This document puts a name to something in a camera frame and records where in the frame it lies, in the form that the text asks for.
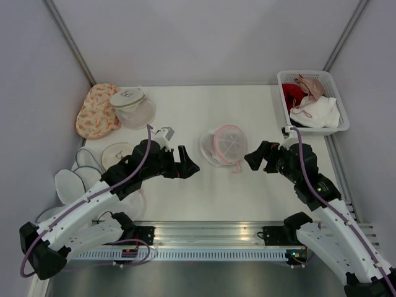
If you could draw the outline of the pink-trimmed mesh laundry bag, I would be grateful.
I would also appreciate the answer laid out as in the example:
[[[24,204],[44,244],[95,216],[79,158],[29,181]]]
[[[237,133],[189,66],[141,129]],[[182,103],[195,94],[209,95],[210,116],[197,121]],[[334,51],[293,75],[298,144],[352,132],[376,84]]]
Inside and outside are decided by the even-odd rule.
[[[241,162],[247,154],[248,140],[238,126],[225,125],[209,130],[200,137],[199,147],[211,165],[234,167],[233,173],[242,172]]]

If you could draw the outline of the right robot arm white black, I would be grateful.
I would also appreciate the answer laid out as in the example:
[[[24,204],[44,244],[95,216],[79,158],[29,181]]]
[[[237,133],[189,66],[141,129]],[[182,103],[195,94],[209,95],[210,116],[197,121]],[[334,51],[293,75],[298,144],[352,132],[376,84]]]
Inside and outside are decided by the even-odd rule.
[[[334,183],[319,172],[310,145],[286,148],[263,141],[244,159],[253,171],[266,161],[266,173],[279,173],[293,183],[300,201],[332,234],[327,237],[308,215],[300,212],[283,221],[282,236],[287,243],[301,243],[310,249],[340,279],[347,296],[395,296],[395,268],[352,218]]]

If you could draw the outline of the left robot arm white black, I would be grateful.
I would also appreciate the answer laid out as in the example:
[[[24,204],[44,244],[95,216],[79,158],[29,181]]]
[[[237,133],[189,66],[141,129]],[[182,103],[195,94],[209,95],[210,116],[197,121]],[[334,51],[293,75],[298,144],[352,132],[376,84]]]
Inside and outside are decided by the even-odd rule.
[[[134,222],[123,212],[114,213],[108,223],[84,228],[93,217],[138,191],[148,179],[162,176],[187,179],[200,168],[178,146],[180,161],[173,150],[145,139],[117,164],[109,167],[98,182],[63,211],[35,225],[27,222],[19,230],[24,254],[20,266],[23,278],[37,275],[46,280],[60,272],[75,256],[103,244],[149,244],[135,236]]]

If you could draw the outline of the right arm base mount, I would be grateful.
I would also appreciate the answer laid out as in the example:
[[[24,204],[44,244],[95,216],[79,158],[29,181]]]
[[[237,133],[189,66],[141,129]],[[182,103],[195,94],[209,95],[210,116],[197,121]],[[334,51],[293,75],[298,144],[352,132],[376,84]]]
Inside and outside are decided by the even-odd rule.
[[[285,226],[263,226],[256,235],[264,241],[265,246],[304,246],[297,239],[296,231]]]

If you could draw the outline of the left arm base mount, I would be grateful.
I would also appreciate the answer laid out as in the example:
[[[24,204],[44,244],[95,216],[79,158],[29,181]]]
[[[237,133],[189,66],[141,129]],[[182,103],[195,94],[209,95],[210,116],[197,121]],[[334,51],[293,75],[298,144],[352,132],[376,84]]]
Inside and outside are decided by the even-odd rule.
[[[105,212],[98,220],[97,223],[100,222],[100,219],[106,214],[109,213],[112,219],[115,219],[121,225],[121,237],[116,240],[115,245],[133,245],[138,246],[139,242],[127,242],[127,239],[139,239],[146,242],[149,246],[153,245],[153,240],[155,236],[155,227],[154,226],[140,226],[136,225],[124,212]]]

